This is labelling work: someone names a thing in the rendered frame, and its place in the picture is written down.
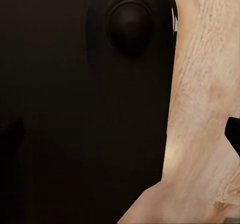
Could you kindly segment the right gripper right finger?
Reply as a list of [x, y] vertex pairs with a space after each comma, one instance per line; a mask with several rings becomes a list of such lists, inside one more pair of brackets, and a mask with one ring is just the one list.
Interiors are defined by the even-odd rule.
[[240, 119], [229, 117], [224, 134], [240, 156]]

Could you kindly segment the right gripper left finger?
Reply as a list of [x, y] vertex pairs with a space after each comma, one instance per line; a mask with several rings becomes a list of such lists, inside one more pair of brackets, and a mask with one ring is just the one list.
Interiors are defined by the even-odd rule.
[[0, 122], [0, 176], [26, 135], [21, 117]]

